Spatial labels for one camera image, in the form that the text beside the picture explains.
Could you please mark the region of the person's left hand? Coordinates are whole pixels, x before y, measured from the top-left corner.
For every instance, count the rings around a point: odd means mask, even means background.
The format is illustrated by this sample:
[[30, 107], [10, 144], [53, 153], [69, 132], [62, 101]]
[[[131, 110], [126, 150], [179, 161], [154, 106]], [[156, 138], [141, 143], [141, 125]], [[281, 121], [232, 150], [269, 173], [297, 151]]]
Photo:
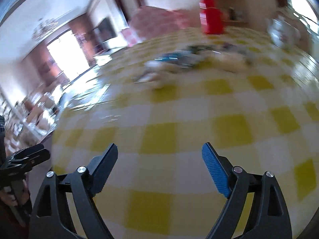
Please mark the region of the person's left hand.
[[1, 201], [9, 206], [13, 216], [22, 227], [30, 222], [32, 203], [25, 179], [1, 186]]

